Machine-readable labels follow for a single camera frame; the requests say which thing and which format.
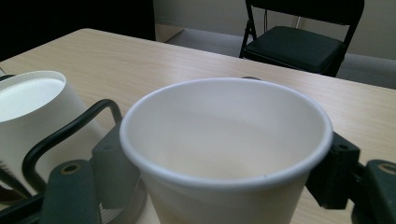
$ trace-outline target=paper cup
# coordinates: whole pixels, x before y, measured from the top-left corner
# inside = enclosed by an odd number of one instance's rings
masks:
[[[120,141],[162,224],[286,224],[329,150],[332,124],[290,88],[209,78],[139,100]]]
[[[38,142],[81,115],[83,104],[64,75],[36,71],[0,81],[0,162],[31,192],[21,164]],[[88,160],[93,147],[105,135],[95,121],[52,148],[38,161],[37,172],[48,180],[57,165],[75,159]]]

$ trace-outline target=chair seat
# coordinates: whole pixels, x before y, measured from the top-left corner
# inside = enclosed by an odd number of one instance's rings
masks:
[[[342,41],[325,35],[277,26],[247,44],[244,54],[259,61],[322,73],[344,47]]]

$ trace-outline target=wooden table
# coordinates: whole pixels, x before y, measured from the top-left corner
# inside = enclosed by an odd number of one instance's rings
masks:
[[[164,43],[84,29],[0,63],[6,74],[63,73],[88,105],[112,99],[122,115],[161,87],[208,77],[258,77],[319,102],[334,130],[361,149],[361,163],[396,162],[396,91]],[[98,118],[110,129],[110,113]],[[305,189],[291,223],[351,223],[347,210],[319,207]],[[152,206],[139,223],[159,223]]]

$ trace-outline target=chair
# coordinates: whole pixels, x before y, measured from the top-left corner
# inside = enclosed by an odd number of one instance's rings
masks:
[[[364,0],[246,0],[247,26],[239,58],[270,63],[306,72],[335,77],[351,42]],[[267,10],[315,21],[348,25],[344,41],[326,35],[286,26],[275,26],[257,37],[253,8]]]

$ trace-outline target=gray carpet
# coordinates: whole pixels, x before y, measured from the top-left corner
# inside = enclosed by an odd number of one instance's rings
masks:
[[[184,29],[166,43],[238,57],[242,38]],[[396,90],[396,61],[347,54],[337,78]]]

